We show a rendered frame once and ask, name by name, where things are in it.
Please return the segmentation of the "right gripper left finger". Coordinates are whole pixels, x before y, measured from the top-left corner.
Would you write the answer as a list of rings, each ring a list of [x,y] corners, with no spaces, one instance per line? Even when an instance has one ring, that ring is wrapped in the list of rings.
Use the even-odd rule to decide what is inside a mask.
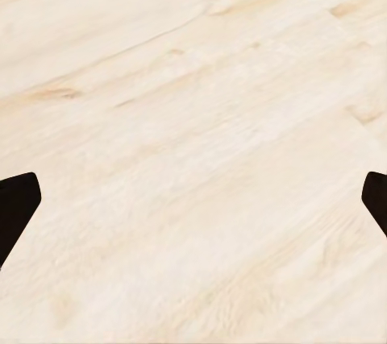
[[[41,201],[35,172],[0,180],[0,269]]]

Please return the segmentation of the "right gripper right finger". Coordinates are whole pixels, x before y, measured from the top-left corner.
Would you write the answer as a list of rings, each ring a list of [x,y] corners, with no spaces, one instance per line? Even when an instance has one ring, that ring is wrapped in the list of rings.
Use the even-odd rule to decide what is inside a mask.
[[[361,199],[387,237],[387,175],[369,172],[364,182]]]

